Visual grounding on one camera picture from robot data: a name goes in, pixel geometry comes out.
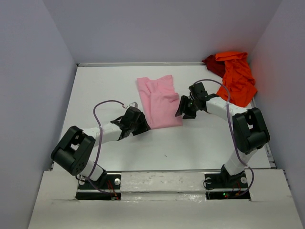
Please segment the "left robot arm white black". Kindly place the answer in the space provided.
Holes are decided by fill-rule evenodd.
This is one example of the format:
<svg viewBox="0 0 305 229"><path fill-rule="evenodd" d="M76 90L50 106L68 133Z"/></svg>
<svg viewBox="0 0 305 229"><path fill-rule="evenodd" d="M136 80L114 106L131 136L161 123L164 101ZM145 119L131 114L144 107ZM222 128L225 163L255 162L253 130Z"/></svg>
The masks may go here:
<svg viewBox="0 0 305 229"><path fill-rule="evenodd" d="M84 177L94 188L101 188L107 180L107 171L91 161L92 150L99 154L102 144L120 141L129 135L139 135L150 130L144 113L136 107L127 108L123 116L104 126L80 129L71 126L51 153L51 159L72 176Z"/></svg>

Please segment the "pink t shirt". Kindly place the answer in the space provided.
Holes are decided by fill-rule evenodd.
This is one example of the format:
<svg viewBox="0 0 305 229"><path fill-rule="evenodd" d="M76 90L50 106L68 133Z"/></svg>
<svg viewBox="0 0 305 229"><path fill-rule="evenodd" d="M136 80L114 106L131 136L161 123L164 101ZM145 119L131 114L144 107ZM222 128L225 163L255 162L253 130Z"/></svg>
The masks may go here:
<svg viewBox="0 0 305 229"><path fill-rule="evenodd" d="M175 114L180 97L173 85L173 76L157 80L137 78L137 88L147 123L151 129L182 126L183 121Z"/></svg>

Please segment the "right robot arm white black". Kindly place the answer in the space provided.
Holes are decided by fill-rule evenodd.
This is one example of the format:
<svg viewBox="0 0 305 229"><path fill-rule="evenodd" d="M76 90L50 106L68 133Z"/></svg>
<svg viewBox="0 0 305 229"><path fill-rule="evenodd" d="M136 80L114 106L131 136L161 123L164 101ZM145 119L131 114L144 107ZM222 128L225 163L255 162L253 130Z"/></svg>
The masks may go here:
<svg viewBox="0 0 305 229"><path fill-rule="evenodd" d="M195 119L198 111L205 111L228 122L234 151L222 165L221 172L209 180L211 184L230 187L241 179L252 156L270 140L262 112L256 107L246 109L234 105L229 98L209 94L202 80L192 84L189 91L188 96L181 97L176 116Z"/></svg>

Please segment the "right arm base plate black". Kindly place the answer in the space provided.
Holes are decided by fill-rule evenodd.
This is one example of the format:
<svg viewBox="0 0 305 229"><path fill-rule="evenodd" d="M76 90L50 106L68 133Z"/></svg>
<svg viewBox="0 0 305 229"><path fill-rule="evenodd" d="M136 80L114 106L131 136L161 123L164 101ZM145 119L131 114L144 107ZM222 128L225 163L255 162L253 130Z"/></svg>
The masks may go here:
<svg viewBox="0 0 305 229"><path fill-rule="evenodd" d="M251 200L245 172L227 183L221 180L220 173L207 173L204 175L203 187L207 200Z"/></svg>

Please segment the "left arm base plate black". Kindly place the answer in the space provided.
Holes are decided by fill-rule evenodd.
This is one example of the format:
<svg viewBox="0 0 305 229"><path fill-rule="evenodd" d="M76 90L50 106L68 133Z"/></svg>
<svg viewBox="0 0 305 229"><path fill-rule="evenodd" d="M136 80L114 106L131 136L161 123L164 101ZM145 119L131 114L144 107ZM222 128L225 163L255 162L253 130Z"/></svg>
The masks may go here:
<svg viewBox="0 0 305 229"><path fill-rule="evenodd" d="M77 200L121 200L121 173L108 173L106 180L101 185L92 182L97 187L97 189L81 175L77 175L75 178L78 181L76 191Z"/></svg>

